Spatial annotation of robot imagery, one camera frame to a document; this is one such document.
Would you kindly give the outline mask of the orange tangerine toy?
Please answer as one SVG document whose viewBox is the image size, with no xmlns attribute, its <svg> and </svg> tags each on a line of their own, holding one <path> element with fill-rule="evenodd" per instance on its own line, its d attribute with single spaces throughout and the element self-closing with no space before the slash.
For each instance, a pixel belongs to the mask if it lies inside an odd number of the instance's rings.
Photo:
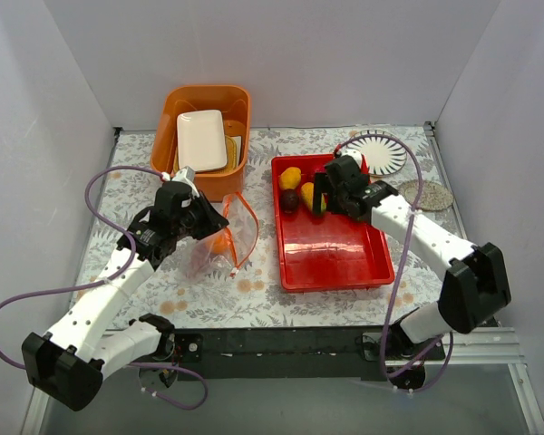
<svg viewBox="0 0 544 435">
<path fill-rule="evenodd" d="M 213 256 L 225 256 L 230 251 L 231 247 L 227 231 L 222 230 L 217 234 L 210 236 L 206 241 L 206 246 Z"/>
</svg>

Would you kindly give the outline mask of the clear zip top bag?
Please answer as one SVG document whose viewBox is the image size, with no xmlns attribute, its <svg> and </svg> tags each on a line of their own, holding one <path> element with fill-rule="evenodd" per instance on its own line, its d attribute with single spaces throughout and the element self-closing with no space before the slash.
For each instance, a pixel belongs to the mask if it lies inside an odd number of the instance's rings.
<svg viewBox="0 0 544 435">
<path fill-rule="evenodd" d="M 214 272 L 234 277 L 249 260 L 256 247 L 259 232 L 257 215 L 240 192 L 226 195 L 219 211 L 229 222 L 229 225 L 223 230 L 228 233 L 231 242 L 230 251 L 225 256 L 210 254 L 210 264 L 202 276 L 196 279 L 188 279 L 185 277 L 185 268 L 188 264 L 191 249 L 197 245 L 207 247 L 206 241 L 210 236 L 202 240 L 191 239 L 182 250 L 182 262 L 179 268 L 180 277 L 187 281 L 196 281 Z"/>
</svg>

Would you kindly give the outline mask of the purple grape bunch toy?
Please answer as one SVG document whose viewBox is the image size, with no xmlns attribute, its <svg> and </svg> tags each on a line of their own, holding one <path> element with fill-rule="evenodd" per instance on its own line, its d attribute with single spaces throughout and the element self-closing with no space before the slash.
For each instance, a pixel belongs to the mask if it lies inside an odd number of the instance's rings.
<svg viewBox="0 0 544 435">
<path fill-rule="evenodd" d="M 210 250 L 203 245 L 197 245 L 190 251 L 185 277 L 196 279 L 202 276 L 210 264 Z"/>
</svg>

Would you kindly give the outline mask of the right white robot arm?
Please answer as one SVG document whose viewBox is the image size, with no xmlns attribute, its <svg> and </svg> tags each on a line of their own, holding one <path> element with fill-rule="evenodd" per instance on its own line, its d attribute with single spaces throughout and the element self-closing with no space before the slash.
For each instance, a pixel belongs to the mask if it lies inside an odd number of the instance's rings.
<svg viewBox="0 0 544 435">
<path fill-rule="evenodd" d="M 329 161 L 315 175 L 313 210 L 347 216 L 408 243 L 441 279 L 437 301 L 393 324 L 393 352 L 403 360 L 416 358 L 436 336 L 470 333 L 511 301 L 504 256 L 497 246 L 477 246 L 449 233 L 417 213 L 386 182 L 371 182 L 351 156 Z"/>
</svg>

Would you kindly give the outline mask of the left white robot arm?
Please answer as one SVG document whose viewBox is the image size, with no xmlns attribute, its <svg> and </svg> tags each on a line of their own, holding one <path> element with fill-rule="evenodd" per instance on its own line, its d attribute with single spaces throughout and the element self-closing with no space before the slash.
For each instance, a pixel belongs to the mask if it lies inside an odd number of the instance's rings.
<svg viewBox="0 0 544 435">
<path fill-rule="evenodd" d="M 103 381 L 143 357 L 157 363 L 174 354 L 175 328 L 145 314 L 110 337 L 105 331 L 133 293 L 185 237 L 201 240 L 228 225 L 205 195 L 189 185 L 163 184 L 152 206 L 135 215 L 100 274 L 102 285 L 84 295 L 46 333 L 22 344 L 28 381 L 73 411 L 85 408 Z"/>
</svg>

